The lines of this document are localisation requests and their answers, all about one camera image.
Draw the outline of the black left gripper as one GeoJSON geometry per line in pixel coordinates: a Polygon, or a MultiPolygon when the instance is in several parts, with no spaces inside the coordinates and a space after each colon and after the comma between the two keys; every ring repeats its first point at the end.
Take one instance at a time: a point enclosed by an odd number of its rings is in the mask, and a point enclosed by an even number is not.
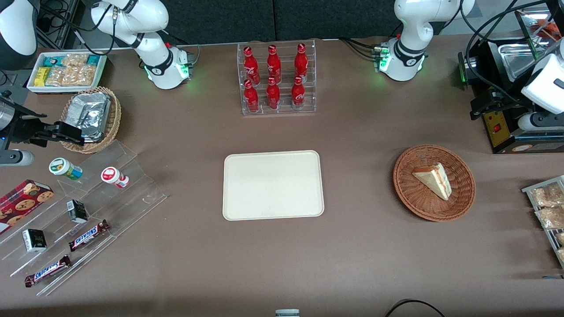
{"type": "Polygon", "coordinates": [[[506,96],[494,88],[488,88],[485,93],[486,99],[473,99],[471,101],[472,121],[513,108],[530,108],[530,102],[527,99],[506,96]]]}

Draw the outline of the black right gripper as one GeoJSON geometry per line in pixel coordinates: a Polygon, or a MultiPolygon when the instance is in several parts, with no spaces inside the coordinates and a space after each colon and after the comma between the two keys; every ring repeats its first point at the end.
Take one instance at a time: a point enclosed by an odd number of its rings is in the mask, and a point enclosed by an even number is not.
{"type": "Polygon", "coordinates": [[[34,116],[15,110],[11,122],[6,127],[8,143],[26,143],[40,147],[47,147],[48,141],[72,143],[77,146],[85,144],[82,130],[63,121],[56,121],[53,133],[48,129],[49,124],[40,119],[47,117],[45,114],[34,116]]]}

